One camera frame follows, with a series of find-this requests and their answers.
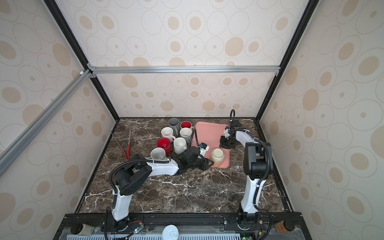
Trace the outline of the beige ceramic mug back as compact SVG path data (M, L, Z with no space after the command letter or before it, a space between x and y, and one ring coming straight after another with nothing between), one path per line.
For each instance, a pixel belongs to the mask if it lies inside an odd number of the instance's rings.
M213 149L212 152L211 152L211 160L214 162L214 163L221 163L223 162L225 159L225 153L224 151L221 149L221 148L216 148L216 149Z

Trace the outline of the beige ceramic mug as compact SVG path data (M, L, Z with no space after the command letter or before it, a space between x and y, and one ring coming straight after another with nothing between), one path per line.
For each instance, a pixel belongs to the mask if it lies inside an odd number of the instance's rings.
M224 151L221 149L221 148L216 148L216 149L213 149L212 152L211 152L211 160L214 162L214 163L221 163L223 162L225 159L225 153Z
M166 161L168 158L167 158L167 154L166 154L166 151L163 149L163 148L155 148L151 151L151 154L150 154L151 158L153 160L159 160L159 161Z

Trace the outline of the white ceramic mug back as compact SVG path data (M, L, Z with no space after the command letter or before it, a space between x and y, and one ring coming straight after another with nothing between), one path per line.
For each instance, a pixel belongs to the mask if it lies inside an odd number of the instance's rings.
M184 138L176 138L173 144L175 154L181 154L187 149L187 142Z

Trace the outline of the light grey ceramic mug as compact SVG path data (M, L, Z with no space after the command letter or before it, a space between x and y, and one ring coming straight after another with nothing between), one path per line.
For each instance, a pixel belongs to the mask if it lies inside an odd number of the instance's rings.
M180 129L180 137L185 139L187 144L190 142L192 138L193 131L190 128L182 128Z

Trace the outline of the red ceramic mug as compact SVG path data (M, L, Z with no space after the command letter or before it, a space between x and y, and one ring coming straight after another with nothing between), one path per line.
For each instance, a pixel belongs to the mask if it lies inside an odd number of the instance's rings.
M171 141L168 138L159 139L157 142L157 146L165 150L167 155L169 155L172 152Z

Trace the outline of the beige ceramic mug front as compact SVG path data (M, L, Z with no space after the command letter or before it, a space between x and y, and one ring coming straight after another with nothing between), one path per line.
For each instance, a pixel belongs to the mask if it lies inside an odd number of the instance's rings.
M150 154L151 158L153 160L159 160L159 161L166 161L168 158L167 158L167 154L166 154L166 151L163 149L163 148L155 148L151 151L151 154Z

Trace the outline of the pinkish white ceramic mug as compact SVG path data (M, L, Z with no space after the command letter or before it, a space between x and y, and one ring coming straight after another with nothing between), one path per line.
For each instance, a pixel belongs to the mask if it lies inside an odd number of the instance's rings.
M171 127L163 128L161 130L161 134L162 134L163 138L166 138L166 139L170 140L171 142L173 142L176 139L176 137L174 135L174 130Z

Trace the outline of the dark grey ceramic mug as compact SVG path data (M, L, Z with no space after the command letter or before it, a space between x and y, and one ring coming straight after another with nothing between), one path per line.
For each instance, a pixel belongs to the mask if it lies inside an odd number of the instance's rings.
M178 118L171 118L168 121L169 127L173 129L174 136L178 137L180 135L180 120Z

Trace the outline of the white ceramic mug front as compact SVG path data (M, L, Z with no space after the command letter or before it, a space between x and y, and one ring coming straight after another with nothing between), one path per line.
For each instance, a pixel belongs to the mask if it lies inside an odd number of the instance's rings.
M190 121L183 121L181 122L180 124L181 128L188 128L188 129L192 129L193 125Z

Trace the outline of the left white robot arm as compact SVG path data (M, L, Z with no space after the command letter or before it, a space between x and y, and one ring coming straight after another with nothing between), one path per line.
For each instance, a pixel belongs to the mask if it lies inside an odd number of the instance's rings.
M146 179L153 176L178 176L189 169L207 171L214 162L205 157L210 147L205 143L196 147L188 147L173 158L168 158L166 151L155 148L151 157L142 154L133 156L130 160L114 168L109 176L113 188L113 207L111 210L115 221L128 217L133 194L144 184Z

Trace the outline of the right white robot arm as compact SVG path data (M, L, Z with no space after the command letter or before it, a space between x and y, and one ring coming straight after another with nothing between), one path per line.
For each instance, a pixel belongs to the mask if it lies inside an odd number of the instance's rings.
M230 113L230 124L220 138L220 147L234 149L237 144L245 147L243 169L247 176L245 195L241 201L242 215L255 214L259 208L259 200L268 176L273 172L272 147L254 137L250 131L241 126L235 118L234 109Z

